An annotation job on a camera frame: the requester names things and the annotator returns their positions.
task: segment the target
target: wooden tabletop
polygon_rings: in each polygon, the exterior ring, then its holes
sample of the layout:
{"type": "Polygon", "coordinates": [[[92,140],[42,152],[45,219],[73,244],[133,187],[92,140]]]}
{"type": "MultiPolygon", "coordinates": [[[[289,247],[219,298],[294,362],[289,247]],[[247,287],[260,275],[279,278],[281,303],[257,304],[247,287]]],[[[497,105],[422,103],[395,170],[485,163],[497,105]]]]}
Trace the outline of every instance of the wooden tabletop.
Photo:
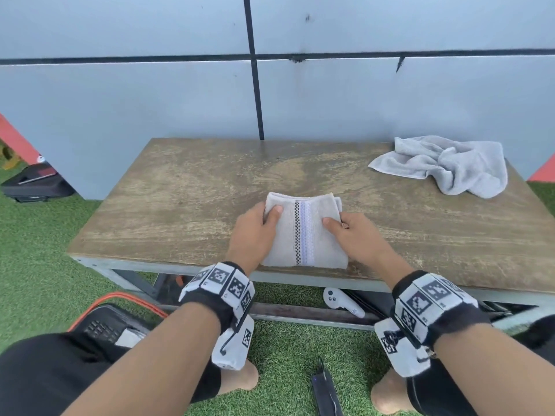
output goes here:
{"type": "MultiPolygon", "coordinates": [[[[417,268],[466,287],[555,292],[555,219],[509,166],[507,189],[447,196],[434,180],[380,174],[391,144],[152,139],[69,246],[72,256],[209,265],[235,219],[269,191],[328,192],[364,212],[417,268]]],[[[375,278],[311,267],[261,271],[375,278]]]]}

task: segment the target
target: red panel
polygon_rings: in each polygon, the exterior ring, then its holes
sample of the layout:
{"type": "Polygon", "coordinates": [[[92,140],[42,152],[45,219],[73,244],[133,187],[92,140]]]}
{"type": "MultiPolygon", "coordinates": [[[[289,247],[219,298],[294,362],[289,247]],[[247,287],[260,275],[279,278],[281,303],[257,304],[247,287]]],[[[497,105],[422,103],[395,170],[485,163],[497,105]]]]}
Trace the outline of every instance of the red panel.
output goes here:
{"type": "Polygon", "coordinates": [[[555,155],[551,156],[528,181],[555,182],[555,155]]]}
{"type": "Polygon", "coordinates": [[[19,132],[0,114],[0,140],[10,146],[28,164],[36,164],[39,153],[19,132]]]}

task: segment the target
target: table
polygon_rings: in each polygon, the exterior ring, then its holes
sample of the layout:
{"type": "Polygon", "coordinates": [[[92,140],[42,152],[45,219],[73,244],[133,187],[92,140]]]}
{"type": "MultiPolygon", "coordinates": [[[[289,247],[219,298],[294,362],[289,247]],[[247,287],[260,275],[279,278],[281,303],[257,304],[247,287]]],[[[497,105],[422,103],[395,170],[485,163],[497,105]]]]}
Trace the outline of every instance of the table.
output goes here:
{"type": "MultiPolygon", "coordinates": [[[[555,304],[555,219],[508,165],[495,198],[447,196],[434,180],[380,174],[368,163],[391,144],[152,139],[69,245],[75,260],[156,302],[168,274],[221,260],[233,224],[269,191],[328,192],[364,212],[416,268],[479,300],[555,304]],[[138,271],[160,273],[154,285],[138,271]]],[[[260,282],[389,292],[372,271],[259,267],[260,282]]],[[[256,304],[260,318],[371,326],[346,311],[256,304]]]]}

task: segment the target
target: black bag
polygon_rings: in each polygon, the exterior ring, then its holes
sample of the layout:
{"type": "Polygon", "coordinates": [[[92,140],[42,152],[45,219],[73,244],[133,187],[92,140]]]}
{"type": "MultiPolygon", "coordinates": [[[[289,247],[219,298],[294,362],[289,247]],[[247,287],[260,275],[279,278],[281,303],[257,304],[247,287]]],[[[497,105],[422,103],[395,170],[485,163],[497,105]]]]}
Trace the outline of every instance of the black bag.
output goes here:
{"type": "Polygon", "coordinates": [[[73,187],[47,163],[26,167],[19,174],[4,181],[0,190],[19,203],[68,197],[75,192],[73,187]]]}

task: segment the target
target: person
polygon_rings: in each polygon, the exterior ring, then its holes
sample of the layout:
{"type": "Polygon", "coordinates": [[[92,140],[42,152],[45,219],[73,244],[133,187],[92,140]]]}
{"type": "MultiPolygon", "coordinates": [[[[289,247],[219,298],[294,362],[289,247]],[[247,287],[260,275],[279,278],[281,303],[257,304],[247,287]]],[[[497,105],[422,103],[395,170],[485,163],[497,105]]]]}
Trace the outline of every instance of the person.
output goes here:
{"type": "MultiPolygon", "coordinates": [[[[264,204],[259,203],[237,219],[224,257],[247,276],[269,253],[281,209],[274,207],[266,222],[263,214],[264,204]]],[[[324,218],[323,225],[351,259],[371,267],[392,290],[414,271],[363,214],[341,213],[341,220],[324,218]]],[[[192,401],[215,391],[250,389],[258,379],[253,366],[248,365],[243,374],[210,366],[222,321],[217,311],[193,300],[125,353],[83,338],[50,337],[43,343],[32,338],[16,343],[0,356],[0,413],[182,416],[192,401]],[[45,349],[51,353],[48,362],[45,349]],[[72,356],[65,356],[66,350],[72,350],[72,356]],[[91,370],[84,376],[79,371],[87,365],[91,370]],[[235,379],[226,382],[233,375],[235,379]]],[[[385,375],[371,391],[379,411],[520,416],[549,414],[555,408],[551,392],[555,366],[490,324],[443,334],[435,341],[434,351],[438,357],[434,366],[441,365],[443,380],[452,382],[449,394],[458,392],[467,407],[458,408],[461,402],[449,403],[452,397],[441,397],[446,387],[433,379],[438,372],[432,367],[414,382],[391,371],[385,375]],[[437,406],[415,401],[424,399],[435,400],[437,406]]]]}

